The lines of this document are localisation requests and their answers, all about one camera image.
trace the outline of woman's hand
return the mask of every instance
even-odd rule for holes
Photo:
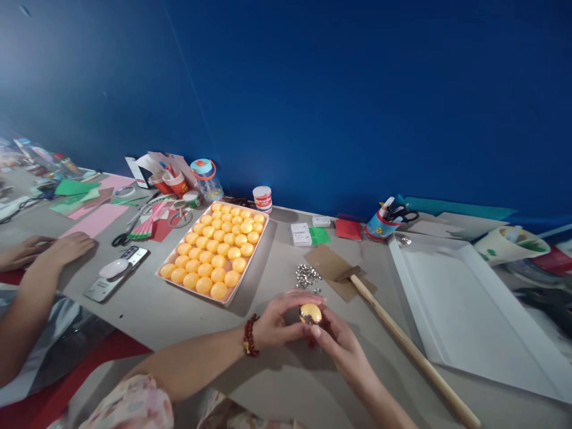
[[[60,238],[38,257],[38,262],[59,268],[85,255],[95,246],[95,240],[84,232],[75,232]]]
[[[359,388],[372,377],[377,380],[362,346],[347,322],[325,305],[320,306],[320,310],[321,327],[313,325],[312,336],[332,357],[350,387]]]
[[[34,235],[22,243],[0,252],[0,271],[12,271],[25,267],[34,262],[54,241],[55,238]]]
[[[265,347],[277,347],[289,341],[306,337],[310,334],[309,326],[302,322],[286,326],[284,315],[292,308],[304,304],[321,305],[326,298],[310,292],[293,289],[268,304],[259,320],[253,325],[254,346],[261,350]]]

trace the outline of bracelet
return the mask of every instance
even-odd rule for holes
[[[252,326],[254,322],[260,319],[256,313],[252,315],[252,317],[246,322],[246,326],[244,327],[244,353],[251,358],[257,358],[260,350],[256,350],[254,348],[254,338],[252,337]]]

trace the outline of fingernail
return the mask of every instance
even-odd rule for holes
[[[312,335],[316,338],[319,338],[322,335],[322,330],[318,325],[312,325]]]

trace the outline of wooden mallet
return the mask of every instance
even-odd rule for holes
[[[437,372],[435,367],[427,360],[427,358],[419,351],[417,346],[411,341],[411,339],[403,332],[397,323],[391,318],[389,313],[381,306],[381,304],[375,299],[371,292],[364,286],[362,281],[358,278],[357,274],[361,271],[358,266],[352,267],[349,270],[344,271],[335,281],[342,281],[349,279],[357,288],[357,291],[364,297],[364,299],[369,302],[369,304],[374,308],[377,315],[380,317],[381,321],[385,323],[387,328],[391,333],[397,338],[399,343],[403,346],[405,351],[410,355],[410,357],[415,361],[417,366],[425,373],[429,380],[433,383],[433,386],[438,389],[443,395],[445,400],[449,403],[451,408],[455,411],[459,419],[463,424],[469,429],[477,429],[481,427],[481,422],[469,409],[469,407],[457,396],[455,391],[447,384],[447,382],[441,377]]]

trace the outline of white plastic tray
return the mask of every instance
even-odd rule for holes
[[[429,360],[572,403],[572,366],[471,244],[396,235],[412,240],[389,247]]]
[[[246,268],[244,269],[243,273],[241,274],[240,280],[238,281],[237,285],[234,288],[228,288],[228,291],[226,292],[226,296],[224,297],[224,299],[216,300],[209,295],[201,294],[201,293],[196,292],[194,290],[187,289],[183,285],[179,285],[179,284],[172,282],[171,280],[167,280],[167,279],[165,279],[159,275],[159,271],[161,270],[161,267],[163,265],[165,265],[166,263],[174,263],[175,262],[175,259],[177,259],[177,257],[179,256],[179,254],[177,253],[177,248],[179,247],[179,244],[185,242],[185,237],[189,232],[192,231],[192,227],[195,226],[198,222],[200,222],[201,217],[203,217],[204,215],[212,215],[213,214],[212,204],[201,216],[198,217],[198,219],[191,225],[189,230],[185,231],[185,233],[181,236],[181,240],[177,243],[177,245],[171,251],[171,253],[169,253],[169,255],[167,256],[165,261],[163,261],[163,263],[159,267],[157,267],[157,270],[155,271],[155,275],[157,277],[159,277],[161,280],[165,280],[167,283],[172,284],[173,286],[178,287],[179,289],[183,289],[184,291],[189,292],[190,294],[200,296],[201,298],[204,298],[206,300],[215,302],[219,305],[223,305],[224,307],[228,307],[230,305],[232,299],[234,298],[234,295],[236,295],[240,284],[243,282],[244,275],[247,273],[248,267],[250,266],[250,262],[254,258],[254,255],[256,254],[256,249],[258,249],[258,246],[262,240],[262,237],[264,236],[264,233],[266,231],[266,227],[268,226],[268,215],[264,212],[259,212],[258,210],[254,210],[254,209],[251,209],[249,207],[237,206],[236,204],[224,203],[223,201],[217,201],[217,202],[222,203],[225,206],[238,207],[241,210],[248,210],[248,211],[252,212],[253,216],[257,215],[257,214],[261,214],[262,216],[264,216],[264,228],[262,229],[262,233],[260,234],[260,238],[258,239],[258,243],[256,243],[256,245],[254,246],[254,250],[252,252],[252,255],[250,255],[248,257],[243,257],[246,260]],[[232,264],[227,260],[226,266],[225,266],[227,271],[229,271],[231,269],[231,265]]]

